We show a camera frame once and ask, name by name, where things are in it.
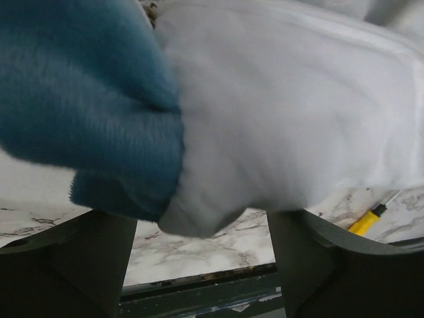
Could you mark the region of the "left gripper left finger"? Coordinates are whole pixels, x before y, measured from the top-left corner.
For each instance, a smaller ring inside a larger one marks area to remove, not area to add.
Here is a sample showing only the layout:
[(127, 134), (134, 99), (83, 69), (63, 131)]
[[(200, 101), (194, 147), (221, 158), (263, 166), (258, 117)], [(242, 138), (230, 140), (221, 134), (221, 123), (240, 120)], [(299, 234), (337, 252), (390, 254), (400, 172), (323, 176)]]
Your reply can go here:
[(116, 317), (137, 221), (90, 211), (1, 248), (2, 317)]

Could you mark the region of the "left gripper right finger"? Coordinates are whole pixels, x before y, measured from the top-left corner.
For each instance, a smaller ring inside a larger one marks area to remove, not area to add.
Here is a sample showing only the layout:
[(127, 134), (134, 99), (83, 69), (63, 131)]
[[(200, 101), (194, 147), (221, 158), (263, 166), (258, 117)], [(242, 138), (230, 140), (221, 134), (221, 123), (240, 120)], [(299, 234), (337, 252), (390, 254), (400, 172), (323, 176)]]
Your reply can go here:
[(423, 316), (423, 238), (383, 244), (305, 210), (267, 218), (287, 317)]

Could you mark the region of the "white blue-trimmed pillowcase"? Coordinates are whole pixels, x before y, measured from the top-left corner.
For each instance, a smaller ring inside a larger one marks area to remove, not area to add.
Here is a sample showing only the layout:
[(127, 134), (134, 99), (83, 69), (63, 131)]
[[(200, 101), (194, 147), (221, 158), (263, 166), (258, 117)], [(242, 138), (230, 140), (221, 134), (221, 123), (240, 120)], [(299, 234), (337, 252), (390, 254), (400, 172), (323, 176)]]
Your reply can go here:
[(185, 237), (422, 186), (423, 2), (2, 1), (1, 148)]

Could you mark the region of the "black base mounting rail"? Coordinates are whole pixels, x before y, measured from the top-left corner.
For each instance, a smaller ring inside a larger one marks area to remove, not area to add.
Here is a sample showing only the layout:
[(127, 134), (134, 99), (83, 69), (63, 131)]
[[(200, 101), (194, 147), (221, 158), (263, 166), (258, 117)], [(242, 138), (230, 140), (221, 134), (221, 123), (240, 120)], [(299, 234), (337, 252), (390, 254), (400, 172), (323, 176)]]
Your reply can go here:
[(127, 286), (118, 317), (285, 317), (275, 264)]

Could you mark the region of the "yellow handled screwdriver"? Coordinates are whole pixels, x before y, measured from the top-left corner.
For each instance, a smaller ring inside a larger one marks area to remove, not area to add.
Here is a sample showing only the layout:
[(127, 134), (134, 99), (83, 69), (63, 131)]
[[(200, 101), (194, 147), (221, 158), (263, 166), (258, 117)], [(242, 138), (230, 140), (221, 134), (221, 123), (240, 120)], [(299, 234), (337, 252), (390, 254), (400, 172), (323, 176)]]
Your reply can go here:
[(388, 206), (402, 193), (402, 190), (397, 191), (388, 200), (383, 203), (375, 205), (371, 210), (368, 210), (353, 223), (349, 228), (348, 232), (354, 233), (359, 236), (364, 236), (370, 227), (376, 223), (384, 212), (388, 209)]

